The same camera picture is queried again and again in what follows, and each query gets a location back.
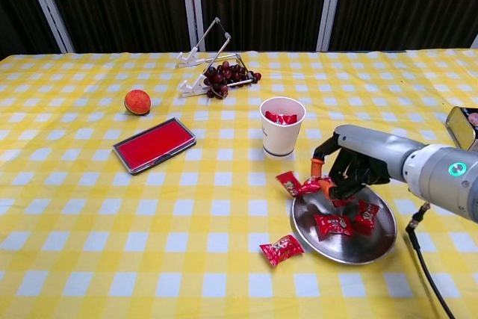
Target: gray robot arm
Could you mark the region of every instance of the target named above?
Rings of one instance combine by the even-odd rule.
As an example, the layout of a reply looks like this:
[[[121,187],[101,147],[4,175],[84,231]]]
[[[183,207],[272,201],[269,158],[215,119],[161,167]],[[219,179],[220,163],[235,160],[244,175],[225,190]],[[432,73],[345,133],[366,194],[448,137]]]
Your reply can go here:
[[[343,125],[315,149],[312,169],[314,161],[321,167],[337,150],[329,173],[335,186],[326,191],[331,198],[347,198],[365,185],[396,179],[407,183],[415,196],[478,222],[478,154]]]

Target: round metal plate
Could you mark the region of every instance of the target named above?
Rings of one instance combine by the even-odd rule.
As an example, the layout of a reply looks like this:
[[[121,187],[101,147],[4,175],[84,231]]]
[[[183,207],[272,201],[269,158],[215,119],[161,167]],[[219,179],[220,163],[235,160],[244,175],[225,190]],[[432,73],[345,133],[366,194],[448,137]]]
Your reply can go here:
[[[356,201],[349,206],[335,208],[322,191],[294,199],[291,210],[293,230],[299,235],[299,239],[315,252],[334,261],[345,264],[367,264],[377,260],[395,243],[397,237],[395,217],[383,199],[370,188],[363,188],[356,194],[356,198],[380,207],[371,235],[354,232],[352,237],[329,235],[323,241],[319,241],[315,214],[348,216],[353,222],[359,209]]]

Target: table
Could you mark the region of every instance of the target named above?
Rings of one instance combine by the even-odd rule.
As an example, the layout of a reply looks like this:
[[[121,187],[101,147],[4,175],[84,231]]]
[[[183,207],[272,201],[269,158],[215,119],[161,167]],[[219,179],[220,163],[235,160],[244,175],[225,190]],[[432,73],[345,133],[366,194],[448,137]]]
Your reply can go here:
[[[447,113],[478,103],[478,51],[247,52],[243,59],[262,80],[223,101],[178,98],[178,83],[202,69],[175,69],[176,54],[0,62],[0,316],[443,317],[403,238],[420,205],[404,184],[374,188],[400,233],[373,264],[306,253],[272,269],[258,245],[291,233],[291,198],[275,176],[294,170],[305,179],[314,148],[337,125],[451,144]],[[147,116],[125,112],[132,88],[151,95]],[[264,159],[261,149],[258,106],[275,95],[308,110],[286,161]],[[127,174],[111,146],[170,117],[195,132],[197,145]],[[478,226],[434,208],[418,237],[456,317],[475,318]]]

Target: white paper cup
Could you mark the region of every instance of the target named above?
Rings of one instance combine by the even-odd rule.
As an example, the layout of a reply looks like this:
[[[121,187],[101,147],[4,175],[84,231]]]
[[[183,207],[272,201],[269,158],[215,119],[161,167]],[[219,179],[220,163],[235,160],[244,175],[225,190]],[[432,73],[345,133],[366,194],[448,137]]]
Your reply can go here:
[[[271,158],[284,158],[294,151],[300,126],[305,118],[305,107],[289,97],[273,97],[261,103],[262,145],[264,153]],[[266,111],[283,115],[297,115],[297,122],[279,125],[268,120]]]

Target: dark curtain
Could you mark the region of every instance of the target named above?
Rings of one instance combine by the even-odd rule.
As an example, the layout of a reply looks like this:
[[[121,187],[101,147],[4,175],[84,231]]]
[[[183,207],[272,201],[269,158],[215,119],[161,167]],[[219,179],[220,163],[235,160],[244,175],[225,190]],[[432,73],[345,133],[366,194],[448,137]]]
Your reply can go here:
[[[228,50],[315,51],[323,0],[201,0],[206,29],[220,17],[232,41]],[[206,38],[208,50],[218,50],[224,36],[218,30]]]
[[[59,52],[38,0],[0,0],[0,60]]]
[[[77,52],[189,50],[184,0],[55,0]]]
[[[330,51],[468,48],[478,0],[338,0]]]

